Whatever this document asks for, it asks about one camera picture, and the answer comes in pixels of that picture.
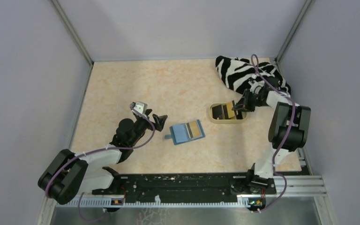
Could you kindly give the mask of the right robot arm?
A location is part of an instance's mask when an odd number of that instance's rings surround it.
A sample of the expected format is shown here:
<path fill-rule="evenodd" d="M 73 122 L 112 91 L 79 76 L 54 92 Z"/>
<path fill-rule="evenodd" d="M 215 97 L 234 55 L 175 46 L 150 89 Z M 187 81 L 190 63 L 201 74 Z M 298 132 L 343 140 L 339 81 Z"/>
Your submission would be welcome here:
<path fill-rule="evenodd" d="M 263 85 L 254 83 L 250 89 L 244 90 L 232 108 L 241 112 L 253 112 L 260 106 L 274 109 L 268 131 L 270 147 L 248 170 L 250 176 L 245 180 L 250 193 L 258 193 L 270 186 L 277 165 L 306 144 L 311 116 L 310 107 L 295 103 L 290 95 L 279 89 L 276 78 L 267 78 L 263 82 Z"/>

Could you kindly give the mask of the blue leather card holder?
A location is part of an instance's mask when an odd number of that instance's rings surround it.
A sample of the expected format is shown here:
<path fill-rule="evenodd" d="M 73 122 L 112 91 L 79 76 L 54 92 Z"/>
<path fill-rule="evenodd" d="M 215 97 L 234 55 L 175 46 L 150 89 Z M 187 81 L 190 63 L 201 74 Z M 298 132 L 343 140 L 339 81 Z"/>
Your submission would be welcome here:
<path fill-rule="evenodd" d="M 198 120 L 198 122 L 199 122 L 200 131 L 202 133 L 202 135 L 200 137 L 188 139 L 188 134 L 187 134 L 186 127 L 185 127 L 186 123 L 181 123 L 181 124 L 176 124 L 176 125 L 170 126 L 169 127 L 170 134 L 165 135 L 164 139 L 165 140 L 172 140 L 174 145 L 184 144 L 184 143 L 188 143 L 188 142 L 192 142 L 192 141 L 195 141 L 195 140 L 202 139 L 206 135 L 205 135 L 205 132 L 203 130 L 201 121 Z"/>

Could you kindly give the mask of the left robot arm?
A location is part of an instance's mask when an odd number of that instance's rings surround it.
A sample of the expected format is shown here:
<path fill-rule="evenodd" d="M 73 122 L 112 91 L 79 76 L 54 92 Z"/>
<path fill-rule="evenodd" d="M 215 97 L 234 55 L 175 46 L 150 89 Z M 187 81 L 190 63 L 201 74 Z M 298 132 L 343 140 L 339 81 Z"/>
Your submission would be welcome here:
<path fill-rule="evenodd" d="M 163 130 L 167 115 L 148 115 L 136 120 L 126 118 L 119 122 L 116 133 L 107 147 L 90 152 L 76 154 L 69 149 L 61 150 L 40 176 L 37 185 L 45 196 L 64 205 L 77 195 L 87 192 L 108 191 L 116 194 L 121 190 L 122 182 L 116 178 L 118 173 L 110 167 L 125 161 L 134 151 L 141 148 L 138 141 L 147 130 Z"/>

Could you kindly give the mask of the gold credit card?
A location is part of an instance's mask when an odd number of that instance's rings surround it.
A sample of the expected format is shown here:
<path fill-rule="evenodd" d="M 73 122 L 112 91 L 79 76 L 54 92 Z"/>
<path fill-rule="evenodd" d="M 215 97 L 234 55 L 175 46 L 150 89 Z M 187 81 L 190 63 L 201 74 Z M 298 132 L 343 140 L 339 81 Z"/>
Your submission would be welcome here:
<path fill-rule="evenodd" d="M 198 120 L 194 120 L 192 122 L 189 122 L 191 125 L 191 129 L 192 129 L 192 133 L 193 133 L 193 138 L 196 137 L 200 137 L 202 135 L 200 128 L 199 128 L 199 122 Z"/>
<path fill-rule="evenodd" d="M 233 111 L 232 107 L 234 106 L 235 101 L 231 101 L 223 105 L 223 113 L 224 113 L 224 119 L 225 120 L 232 120 L 234 119 L 238 113 L 237 111 Z"/>

